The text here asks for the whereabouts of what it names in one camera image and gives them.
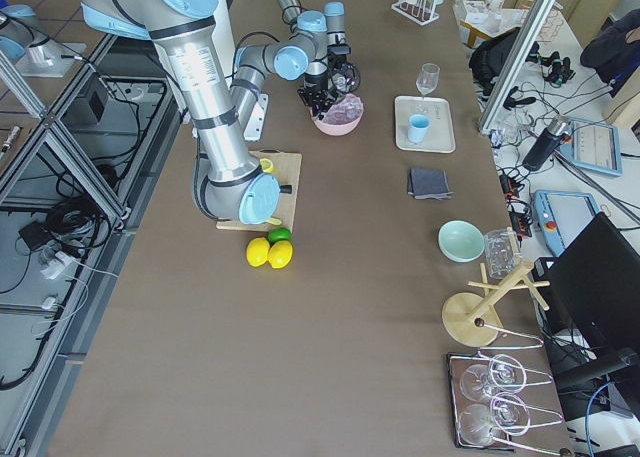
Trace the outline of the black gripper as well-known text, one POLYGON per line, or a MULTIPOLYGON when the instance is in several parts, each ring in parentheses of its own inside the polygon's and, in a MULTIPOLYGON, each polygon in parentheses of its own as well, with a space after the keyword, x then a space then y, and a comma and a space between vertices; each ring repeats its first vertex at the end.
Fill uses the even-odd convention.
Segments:
POLYGON ((321 74, 305 73, 298 95, 313 117, 324 117, 341 99, 328 71, 321 74))
POLYGON ((349 62, 348 56, 351 53, 351 48, 348 44, 333 44, 333 45, 329 45, 327 50, 328 50, 328 68, 329 68, 331 79, 332 79, 333 70, 336 67, 339 67, 342 64, 349 62))

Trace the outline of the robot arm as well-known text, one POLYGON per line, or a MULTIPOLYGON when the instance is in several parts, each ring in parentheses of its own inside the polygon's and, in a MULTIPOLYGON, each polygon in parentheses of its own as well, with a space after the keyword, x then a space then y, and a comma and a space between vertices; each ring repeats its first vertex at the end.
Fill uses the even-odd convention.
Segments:
POLYGON ((90 27, 156 47, 206 152, 196 161, 193 197, 214 219, 262 224, 277 208, 280 185, 249 153, 244 138, 268 75, 302 78, 299 94, 316 117, 340 98, 328 55, 344 35, 342 3, 302 11, 298 0, 276 1, 292 27, 291 37, 240 49, 236 73, 227 81, 213 39, 215 13, 227 9, 225 0, 82 0, 90 27))
POLYGON ((346 94, 360 84, 360 73, 349 61, 345 9, 332 1, 321 11, 303 7, 300 0, 276 0, 290 40, 274 55, 274 69, 286 80, 305 79, 307 92, 322 90, 346 94))

